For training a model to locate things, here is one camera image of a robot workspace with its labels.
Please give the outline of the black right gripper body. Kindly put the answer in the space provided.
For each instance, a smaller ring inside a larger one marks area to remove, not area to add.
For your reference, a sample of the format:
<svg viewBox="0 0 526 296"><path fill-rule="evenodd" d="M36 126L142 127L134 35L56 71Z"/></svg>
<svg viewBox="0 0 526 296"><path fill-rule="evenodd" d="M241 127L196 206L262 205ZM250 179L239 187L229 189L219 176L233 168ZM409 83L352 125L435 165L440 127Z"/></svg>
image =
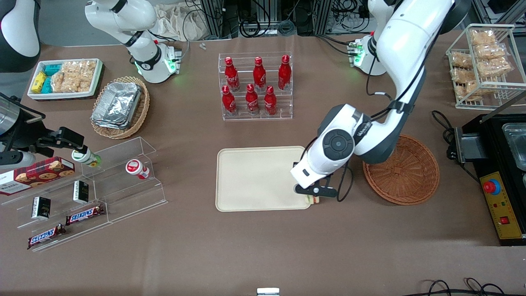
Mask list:
<svg viewBox="0 0 526 296"><path fill-rule="evenodd" d="M37 147L37 142L40 138L45 137L49 130L45 127L43 122L28 124L24 121L17 123L1 122L1 152L15 150L22 150L24 152L32 152L37 154L49 154L49 148Z"/></svg>

